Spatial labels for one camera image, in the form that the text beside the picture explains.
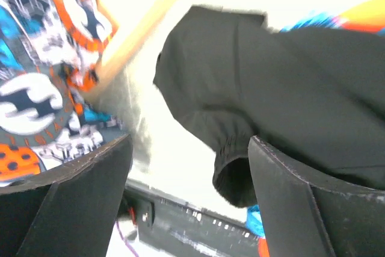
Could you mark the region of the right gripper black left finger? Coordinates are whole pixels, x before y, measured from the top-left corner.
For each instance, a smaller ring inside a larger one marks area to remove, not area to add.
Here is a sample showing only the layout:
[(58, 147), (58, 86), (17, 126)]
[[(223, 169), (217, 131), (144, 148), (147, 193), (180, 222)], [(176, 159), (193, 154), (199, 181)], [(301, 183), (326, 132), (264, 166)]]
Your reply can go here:
[(105, 256), (132, 164), (132, 139), (1, 188), (2, 256)]

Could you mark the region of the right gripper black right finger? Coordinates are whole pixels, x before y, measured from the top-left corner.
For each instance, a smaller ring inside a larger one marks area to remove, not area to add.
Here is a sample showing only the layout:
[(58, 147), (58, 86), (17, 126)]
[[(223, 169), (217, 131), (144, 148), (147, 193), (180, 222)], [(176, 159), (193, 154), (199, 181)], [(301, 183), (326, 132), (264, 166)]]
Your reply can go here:
[(384, 192), (326, 175), (260, 140), (248, 147), (271, 256), (384, 256)]

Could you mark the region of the black shorts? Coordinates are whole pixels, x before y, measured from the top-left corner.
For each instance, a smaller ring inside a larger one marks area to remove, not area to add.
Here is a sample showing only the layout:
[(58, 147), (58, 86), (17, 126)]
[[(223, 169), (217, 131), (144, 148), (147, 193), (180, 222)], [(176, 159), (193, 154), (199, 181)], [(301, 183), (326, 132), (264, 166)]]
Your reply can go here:
[(258, 14), (192, 7), (169, 33), (154, 85), (215, 153), (213, 185), (256, 204), (257, 135), (308, 166), (384, 188), (384, 37), (308, 26), (272, 32)]

